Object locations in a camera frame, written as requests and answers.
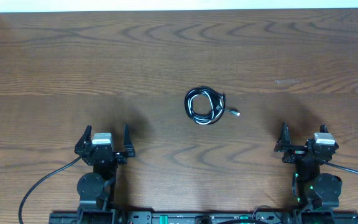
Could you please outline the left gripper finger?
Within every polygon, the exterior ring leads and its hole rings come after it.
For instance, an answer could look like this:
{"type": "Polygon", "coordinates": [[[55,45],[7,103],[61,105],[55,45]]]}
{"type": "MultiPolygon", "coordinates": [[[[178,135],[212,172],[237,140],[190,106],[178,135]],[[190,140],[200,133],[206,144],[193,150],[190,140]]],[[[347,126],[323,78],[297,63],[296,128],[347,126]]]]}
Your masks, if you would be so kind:
{"type": "Polygon", "coordinates": [[[128,124],[124,125],[124,148],[126,152],[135,152],[133,143],[130,138],[128,124]]]}
{"type": "Polygon", "coordinates": [[[91,141],[91,126],[87,125],[83,135],[80,137],[78,142],[75,144],[75,149],[85,148],[86,144],[91,141]]]}

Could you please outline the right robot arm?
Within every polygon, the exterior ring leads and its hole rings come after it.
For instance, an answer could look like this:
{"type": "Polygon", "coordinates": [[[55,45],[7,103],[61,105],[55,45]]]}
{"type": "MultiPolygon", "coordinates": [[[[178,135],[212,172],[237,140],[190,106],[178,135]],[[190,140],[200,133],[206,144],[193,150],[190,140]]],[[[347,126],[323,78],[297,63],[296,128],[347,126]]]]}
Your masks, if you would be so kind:
{"type": "Polygon", "coordinates": [[[339,148],[334,136],[322,124],[303,146],[291,143],[287,123],[283,123],[275,152],[282,152],[282,162],[295,165],[292,193],[298,208],[284,213],[282,223],[334,223],[333,209],[339,206],[342,180],[322,173],[320,167],[332,159],[339,148]]]}

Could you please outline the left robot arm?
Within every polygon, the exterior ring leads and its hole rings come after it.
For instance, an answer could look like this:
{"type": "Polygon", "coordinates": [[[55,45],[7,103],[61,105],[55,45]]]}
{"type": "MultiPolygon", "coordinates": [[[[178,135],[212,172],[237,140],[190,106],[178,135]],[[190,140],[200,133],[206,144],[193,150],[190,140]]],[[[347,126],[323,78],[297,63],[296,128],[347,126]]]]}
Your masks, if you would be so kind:
{"type": "Polygon", "coordinates": [[[115,151],[111,133],[91,133],[87,126],[75,145],[75,154],[89,166],[92,172],[83,175],[77,183],[80,203],[77,223],[122,224],[127,222],[126,212],[114,202],[117,168],[127,164],[135,156],[135,149],[124,125],[124,150],[115,151]]]}

